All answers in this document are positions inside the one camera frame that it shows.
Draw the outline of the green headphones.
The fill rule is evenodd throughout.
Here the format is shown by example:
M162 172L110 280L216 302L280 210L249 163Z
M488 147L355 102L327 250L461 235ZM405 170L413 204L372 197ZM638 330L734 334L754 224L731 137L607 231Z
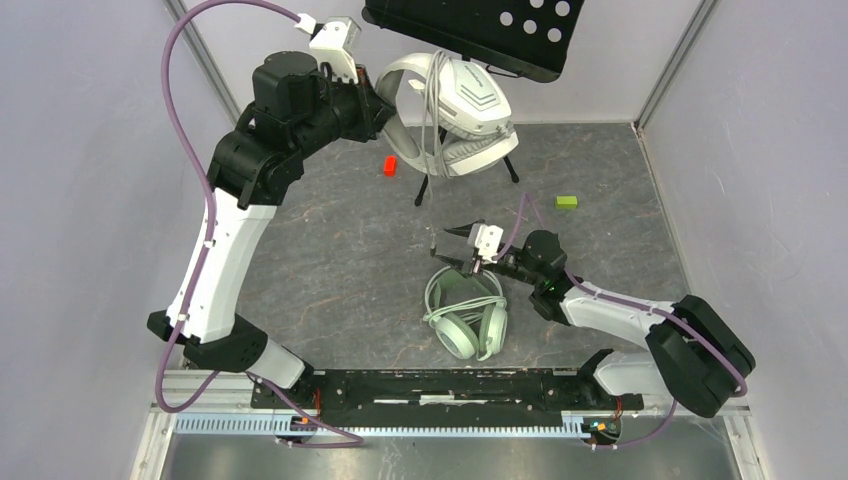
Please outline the green headphones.
M425 312L421 322L429 326L440 343L460 360L485 361L499 354L508 328L508 301L494 274L484 271L482 282L465 277L457 269L443 267L428 280L423 293ZM476 298L449 304L449 291L468 287Z

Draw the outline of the white grey headphones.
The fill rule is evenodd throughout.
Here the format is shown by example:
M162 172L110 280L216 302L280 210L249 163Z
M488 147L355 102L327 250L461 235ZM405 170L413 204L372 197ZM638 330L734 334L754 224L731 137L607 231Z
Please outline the white grey headphones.
M388 144L414 169L444 178L466 176L490 168L519 145L506 95L480 65L443 51L409 54L380 75L376 93L395 104L406 72L417 76L408 83L424 100L422 119L447 133L441 140L436 132L427 149L398 115L385 124Z

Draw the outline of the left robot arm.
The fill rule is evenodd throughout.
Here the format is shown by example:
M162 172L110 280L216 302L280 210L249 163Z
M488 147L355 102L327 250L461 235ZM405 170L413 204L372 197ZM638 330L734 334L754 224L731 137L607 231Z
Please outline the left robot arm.
M172 304L153 312L148 329L168 340L182 305L187 317L176 341L196 366L251 373L276 384L290 407L314 394L308 363L236 312L258 242L307 158L345 139L376 139L395 107L375 91L364 65L348 79L303 52L278 52L252 75L254 100L216 145L203 181L216 204L213 237L201 231L192 255L208 252L199 279L186 278Z

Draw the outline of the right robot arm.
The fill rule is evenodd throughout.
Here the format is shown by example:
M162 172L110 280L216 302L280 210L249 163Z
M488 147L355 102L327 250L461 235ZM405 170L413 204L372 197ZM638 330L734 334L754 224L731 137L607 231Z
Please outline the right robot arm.
M690 412L714 417L731 398L747 394L756 360L703 298L649 301L604 290L571 273L557 234L531 231L522 246L502 228L481 221L452 227L472 249L468 261L440 256L467 277L495 274L532 286L529 301L547 321L626 340L640 354L607 354L577 382L580 400L602 408L616 396L669 394Z

